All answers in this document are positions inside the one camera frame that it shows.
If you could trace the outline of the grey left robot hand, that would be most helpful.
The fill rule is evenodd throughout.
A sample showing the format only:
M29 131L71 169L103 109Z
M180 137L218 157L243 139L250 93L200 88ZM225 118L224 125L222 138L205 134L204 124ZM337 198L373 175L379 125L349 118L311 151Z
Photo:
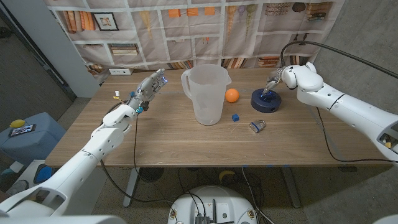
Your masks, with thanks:
M167 84L164 77L165 69L159 69L151 76L145 78L134 93L131 93L127 105L133 108L137 113L142 113L149 109L149 103L154 99L155 94Z

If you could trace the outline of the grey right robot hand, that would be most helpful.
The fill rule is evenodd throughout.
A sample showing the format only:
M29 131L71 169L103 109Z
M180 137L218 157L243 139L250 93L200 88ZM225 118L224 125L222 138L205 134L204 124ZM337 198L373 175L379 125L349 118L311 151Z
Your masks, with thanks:
M282 81L282 71L283 68L278 68L277 70L271 72L270 76L267 78L267 84L262 92L263 95L270 92Z

